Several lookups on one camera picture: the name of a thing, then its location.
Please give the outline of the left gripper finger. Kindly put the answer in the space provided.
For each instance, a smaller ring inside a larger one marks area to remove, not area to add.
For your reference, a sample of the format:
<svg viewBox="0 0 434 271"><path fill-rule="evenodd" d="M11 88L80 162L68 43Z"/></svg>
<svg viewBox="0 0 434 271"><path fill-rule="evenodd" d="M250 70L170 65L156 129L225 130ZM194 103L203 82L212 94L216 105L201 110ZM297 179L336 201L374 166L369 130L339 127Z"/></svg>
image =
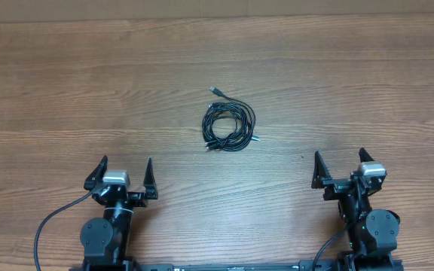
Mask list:
<svg viewBox="0 0 434 271"><path fill-rule="evenodd" d="M145 188L146 199L158 199L157 185L154 179L152 158L148 158L148 163L145 170L145 177L143 181Z"/></svg>
<svg viewBox="0 0 434 271"><path fill-rule="evenodd" d="M100 160L98 166L87 176L84 181L85 190L93 190L102 181L108 168L108 157L106 155Z"/></svg>

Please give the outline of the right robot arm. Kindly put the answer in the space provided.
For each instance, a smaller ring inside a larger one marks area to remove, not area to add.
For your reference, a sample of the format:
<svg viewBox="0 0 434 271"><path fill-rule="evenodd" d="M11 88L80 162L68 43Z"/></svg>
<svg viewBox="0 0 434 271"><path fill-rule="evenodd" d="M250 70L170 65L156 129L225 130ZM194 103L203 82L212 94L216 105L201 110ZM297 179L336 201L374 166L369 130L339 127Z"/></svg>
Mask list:
<svg viewBox="0 0 434 271"><path fill-rule="evenodd" d="M334 179L319 151L315 152L311 187L323 189L325 201L336 200L344 229L331 237L316 253L312 270L403 270L394 260L400 217L390 210L373 209L369 197L381 190L387 176L383 164L364 148L359 149L360 164L349 178ZM347 234L350 250L335 260L321 260L325 249L339 236Z"/></svg>

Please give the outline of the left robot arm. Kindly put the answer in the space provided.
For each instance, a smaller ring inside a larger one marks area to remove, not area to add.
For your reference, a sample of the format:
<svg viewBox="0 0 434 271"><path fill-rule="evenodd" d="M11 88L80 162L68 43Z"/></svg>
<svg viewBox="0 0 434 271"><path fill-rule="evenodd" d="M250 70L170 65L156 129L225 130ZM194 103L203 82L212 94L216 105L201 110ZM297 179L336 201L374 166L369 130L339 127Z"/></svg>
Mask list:
<svg viewBox="0 0 434 271"><path fill-rule="evenodd" d="M108 158L84 181L84 189L104 207L101 218L92 218L81 228L84 247L83 270L140 270L134 257L127 256L127 246L135 208L145 208L158 199L152 160L148 160L143 192L129 190L130 176L126 170L110 170Z"/></svg>

